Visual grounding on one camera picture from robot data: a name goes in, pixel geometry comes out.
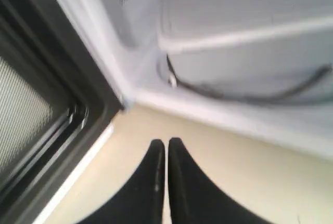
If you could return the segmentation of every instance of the black oven door frame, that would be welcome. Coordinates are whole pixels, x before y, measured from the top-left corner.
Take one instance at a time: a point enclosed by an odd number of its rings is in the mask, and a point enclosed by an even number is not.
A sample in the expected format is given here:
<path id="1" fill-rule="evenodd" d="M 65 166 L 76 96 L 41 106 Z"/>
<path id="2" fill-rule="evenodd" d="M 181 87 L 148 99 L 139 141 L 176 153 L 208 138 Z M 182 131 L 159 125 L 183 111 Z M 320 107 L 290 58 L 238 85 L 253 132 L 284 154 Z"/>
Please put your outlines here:
<path id="1" fill-rule="evenodd" d="M 0 223 L 32 223 L 122 106 L 56 0 L 0 0 L 0 55 L 63 107 L 0 181 Z"/>

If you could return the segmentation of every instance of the beige floor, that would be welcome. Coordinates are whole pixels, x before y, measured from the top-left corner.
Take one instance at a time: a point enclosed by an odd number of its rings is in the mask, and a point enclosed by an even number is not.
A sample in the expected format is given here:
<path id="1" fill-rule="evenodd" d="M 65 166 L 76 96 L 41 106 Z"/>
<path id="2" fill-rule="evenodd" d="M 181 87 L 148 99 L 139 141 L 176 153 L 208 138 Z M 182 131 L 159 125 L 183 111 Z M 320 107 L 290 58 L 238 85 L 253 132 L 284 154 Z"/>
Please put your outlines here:
<path id="1" fill-rule="evenodd" d="M 113 196 L 150 140 L 183 139 L 205 173 L 239 203 L 283 224 L 333 223 L 333 163 L 142 106 L 114 120 L 114 134 L 47 224 L 72 224 Z M 170 224 L 168 195 L 163 220 Z"/>

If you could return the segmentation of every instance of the oven door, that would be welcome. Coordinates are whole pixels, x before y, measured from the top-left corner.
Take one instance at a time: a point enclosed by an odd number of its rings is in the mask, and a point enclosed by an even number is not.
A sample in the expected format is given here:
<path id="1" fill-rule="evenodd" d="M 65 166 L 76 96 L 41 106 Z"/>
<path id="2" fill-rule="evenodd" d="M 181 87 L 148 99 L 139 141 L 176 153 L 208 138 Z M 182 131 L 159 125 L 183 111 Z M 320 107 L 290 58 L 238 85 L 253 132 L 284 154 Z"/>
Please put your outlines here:
<path id="1" fill-rule="evenodd" d="M 0 223 L 32 223 L 121 108 L 56 0 L 0 0 Z"/>

